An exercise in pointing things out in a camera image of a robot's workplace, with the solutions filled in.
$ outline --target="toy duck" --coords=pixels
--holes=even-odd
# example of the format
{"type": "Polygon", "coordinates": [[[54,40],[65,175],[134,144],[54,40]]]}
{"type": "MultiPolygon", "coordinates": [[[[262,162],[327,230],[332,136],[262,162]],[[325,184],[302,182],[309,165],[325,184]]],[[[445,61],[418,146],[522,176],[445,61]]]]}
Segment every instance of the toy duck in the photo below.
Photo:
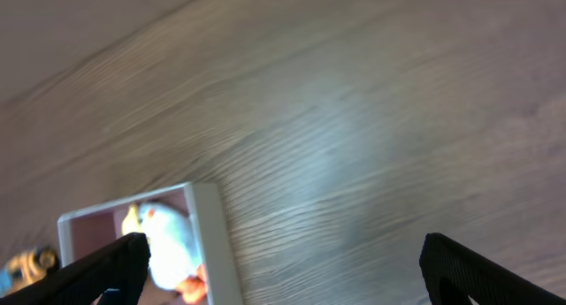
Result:
{"type": "Polygon", "coordinates": [[[176,290],[187,304],[197,303],[206,296],[203,258],[188,218],[162,203],[147,202],[139,207],[130,206],[122,223],[122,233],[125,230],[145,233],[148,237],[149,270],[158,287],[176,290]]]}

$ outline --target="box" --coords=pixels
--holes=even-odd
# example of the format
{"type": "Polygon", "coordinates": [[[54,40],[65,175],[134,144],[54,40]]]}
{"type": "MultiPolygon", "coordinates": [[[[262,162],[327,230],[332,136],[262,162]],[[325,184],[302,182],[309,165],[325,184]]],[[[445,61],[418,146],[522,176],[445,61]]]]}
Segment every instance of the box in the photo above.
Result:
{"type": "Polygon", "coordinates": [[[147,201],[166,203],[190,217],[209,280],[204,303],[242,305],[224,208],[212,184],[184,183],[65,213],[57,223],[62,265],[79,260],[120,237],[128,206],[147,201]]]}

